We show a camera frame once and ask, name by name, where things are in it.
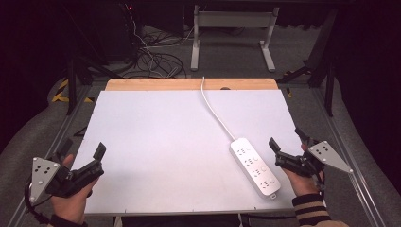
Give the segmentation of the yellow black hazard tape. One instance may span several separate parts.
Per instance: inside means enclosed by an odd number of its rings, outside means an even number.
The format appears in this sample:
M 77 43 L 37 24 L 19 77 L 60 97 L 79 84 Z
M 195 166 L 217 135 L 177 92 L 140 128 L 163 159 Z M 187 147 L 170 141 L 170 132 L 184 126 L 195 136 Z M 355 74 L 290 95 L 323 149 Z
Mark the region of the yellow black hazard tape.
M 53 96 L 52 98 L 52 102 L 69 102 L 69 97 L 68 96 L 64 96 L 63 92 L 64 90 L 67 88 L 68 85 L 68 79 L 64 79 L 62 81 L 62 83 L 60 84 L 56 94 Z M 84 102 L 86 103 L 93 103 L 95 102 L 95 98 L 94 97 L 85 97 Z

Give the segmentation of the black metal stand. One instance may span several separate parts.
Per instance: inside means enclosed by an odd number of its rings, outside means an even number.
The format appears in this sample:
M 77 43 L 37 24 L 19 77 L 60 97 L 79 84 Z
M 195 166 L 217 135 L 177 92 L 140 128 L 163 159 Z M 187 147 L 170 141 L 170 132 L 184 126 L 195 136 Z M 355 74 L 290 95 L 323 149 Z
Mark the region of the black metal stand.
M 78 106 L 77 79 L 84 86 L 91 86 L 93 74 L 95 73 L 109 79 L 119 79 L 119 76 L 103 66 L 103 60 L 98 56 L 91 41 L 80 29 L 74 16 L 65 5 L 62 5 L 61 8 L 65 14 L 64 22 L 68 26 L 62 31 L 66 37 L 69 58 L 66 76 L 68 79 L 69 98 L 67 115 L 71 115 Z
M 333 25 L 336 21 L 337 13 L 338 11 L 336 9 L 331 9 L 329 11 L 311 53 L 305 61 L 305 65 L 294 72 L 285 73 L 281 79 L 277 80 L 278 83 L 285 84 L 308 72 L 310 72 L 310 78 L 307 84 L 311 88 L 319 87 L 325 80 L 324 108 L 329 116 L 333 115 L 332 101 L 335 74 L 333 64 L 326 48 L 330 40 Z

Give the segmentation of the person's right hand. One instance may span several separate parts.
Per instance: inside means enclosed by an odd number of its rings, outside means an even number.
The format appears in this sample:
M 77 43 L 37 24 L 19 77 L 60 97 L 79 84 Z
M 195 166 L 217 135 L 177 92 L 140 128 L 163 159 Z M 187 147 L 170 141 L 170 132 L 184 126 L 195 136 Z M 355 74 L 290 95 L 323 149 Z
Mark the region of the person's right hand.
M 297 197 L 320 193 L 320 189 L 317 185 L 315 185 L 315 181 L 312 178 L 299 176 L 296 173 L 285 168 L 283 168 L 283 171 L 288 176 L 294 194 Z

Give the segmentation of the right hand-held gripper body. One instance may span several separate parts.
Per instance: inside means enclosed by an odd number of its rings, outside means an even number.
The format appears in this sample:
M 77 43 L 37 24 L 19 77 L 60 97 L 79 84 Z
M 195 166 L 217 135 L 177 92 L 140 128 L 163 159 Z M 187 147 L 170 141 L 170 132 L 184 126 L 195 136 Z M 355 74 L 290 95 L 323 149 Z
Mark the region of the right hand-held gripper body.
M 332 166 L 348 174 L 352 172 L 352 168 L 344 162 L 327 141 L 311 146 L 302 155 L 293 156 L 281 150 L 279 154 L 275 154 L 275 157 L 277 166 L 299 176 L 312 178 L 319 189 L 325 189 L 320 173 L 326 166 Z

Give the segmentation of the aluminium floor rail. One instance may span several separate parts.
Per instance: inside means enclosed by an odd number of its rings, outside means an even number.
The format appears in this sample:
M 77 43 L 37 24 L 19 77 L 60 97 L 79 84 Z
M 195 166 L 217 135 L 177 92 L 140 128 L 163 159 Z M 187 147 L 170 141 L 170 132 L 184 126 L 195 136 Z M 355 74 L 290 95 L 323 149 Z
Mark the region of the aluminium floor rail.
M 372 227 L 387 227 L 383 217 L 381 216 L 375 201 L 373 199 L 372 194 L 366 184 L 365 178 L 362 175 L 362 172 L 357 165 L 357 162 L 352 153 L 348 151 L 347 145 L 344 143 L 340 133 L 338 132 L 338 127 L 334 119 L 327 113 L 327 110 L 324 106 L 324 97 L 321 94 L 319 89 L 312 88 L 311 92 L 314 96 L 314 99 L 318 103 L 322 114 L 325 118 L 326 123 L 328 124 L 328 128 L 331 134 L 334 137 L 334 141 L 338 151 L 340 152 L 340 157 L 344 160 L 344 162 L 352 168 L 352 172 L 349 174 L 349 178 L 352 186 L 354 187 L 358 200 L 361 203 L 361 206 L 371 224 Z
M 67 102 L 46 100 L 47 107 L 29 120 L 11 139 L 0 154 L 0 227 L 39 227 L 26 213 L 24 188 L 31 173 L 34 157 L 48 157 L 64 144 L 66 138 L 74 141 L 76 152 L 81 139 L 74 133 L 85 127 L 95 106 L 87 97 L 97 98 L 96 86 L 78 88 L 78 105 L 68 113 Z

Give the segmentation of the black computer case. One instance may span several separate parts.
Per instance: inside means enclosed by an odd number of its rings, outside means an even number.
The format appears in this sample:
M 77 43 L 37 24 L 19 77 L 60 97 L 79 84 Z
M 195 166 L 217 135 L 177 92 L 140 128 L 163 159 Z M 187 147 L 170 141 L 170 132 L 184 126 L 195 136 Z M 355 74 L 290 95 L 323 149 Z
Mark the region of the black computer case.
M 139 39 L 132 14 L 125 4 L 103 5 L 102 45 L 108 61 L 138 61 Z

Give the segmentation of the white board sheet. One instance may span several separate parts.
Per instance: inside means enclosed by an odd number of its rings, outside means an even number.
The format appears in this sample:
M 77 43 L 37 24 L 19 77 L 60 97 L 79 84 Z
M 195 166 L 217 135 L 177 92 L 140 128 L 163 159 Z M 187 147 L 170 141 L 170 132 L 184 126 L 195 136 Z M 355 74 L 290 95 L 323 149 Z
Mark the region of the white board sheet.
M 278 178 L 276 199 L 262 198 L 230 144 L 248 139 Z M 289 210 L 294 193 L 268 142 L 300 153 L 294 123 L 278 90 L 103 91 L 75 167 L 106 147 L 104 174 L 89 215 L 177 215 Z

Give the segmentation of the white power strip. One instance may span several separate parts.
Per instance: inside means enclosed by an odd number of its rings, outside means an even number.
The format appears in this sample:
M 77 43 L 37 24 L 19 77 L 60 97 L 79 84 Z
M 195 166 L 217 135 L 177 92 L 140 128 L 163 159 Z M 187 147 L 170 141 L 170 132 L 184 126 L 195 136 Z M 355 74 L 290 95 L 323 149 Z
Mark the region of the white power strip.
M 256 192 L 262 198 L 275 200 L 281 184 L 249 140 L 236 139 L 230 144 L 230 151 Z

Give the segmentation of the white metal desk frame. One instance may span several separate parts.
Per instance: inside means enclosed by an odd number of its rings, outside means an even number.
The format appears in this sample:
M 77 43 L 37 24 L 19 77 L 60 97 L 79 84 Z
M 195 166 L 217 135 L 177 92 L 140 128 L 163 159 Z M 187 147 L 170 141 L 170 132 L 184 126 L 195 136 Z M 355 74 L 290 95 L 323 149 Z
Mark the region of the white metal desk frame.
M 200 27 L 244 27 L 244 28 L 262 28 L 267 30 L 264 40 L 259 42 L 265 63 L 270 72 L 276 70 L 270 53 L 270 40 L 274 31 L 275 23 L 279 15 L 279 8 L 273 8 L 268 12 L 234 12 L 234 11 L 207 11 L 200 10 L 200 6 L 194 7 L 194 26 L 193 26 L 193 44 L 190 69 L 197 71 L 199 69 L 200 57 Z

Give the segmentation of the person's left hand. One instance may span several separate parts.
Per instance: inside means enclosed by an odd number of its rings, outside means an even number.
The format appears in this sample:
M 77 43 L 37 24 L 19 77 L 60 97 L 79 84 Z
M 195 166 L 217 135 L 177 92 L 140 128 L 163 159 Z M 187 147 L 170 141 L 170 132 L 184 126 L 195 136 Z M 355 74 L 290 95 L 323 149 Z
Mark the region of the person's left hand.
M 81 225 L 85 220 L 84 211 L 88 195 L 96 183 L 97 179 L 84 186 L 78 193 L 70 198 L 52 196 L 50 200 L 54 214 L 59 218 Z

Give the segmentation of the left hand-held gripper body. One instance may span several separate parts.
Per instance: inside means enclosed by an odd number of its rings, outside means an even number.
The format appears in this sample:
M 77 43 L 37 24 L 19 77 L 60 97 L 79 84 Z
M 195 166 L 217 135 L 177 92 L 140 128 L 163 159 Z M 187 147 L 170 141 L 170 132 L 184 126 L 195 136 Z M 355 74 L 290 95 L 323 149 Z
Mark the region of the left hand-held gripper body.
M 32 162 L 28 200 L 36 202 L 43 194 L 69 198 L 104 174 L 101 162 L 93 160 L 77 170 L 63 164 L 35 157 Z

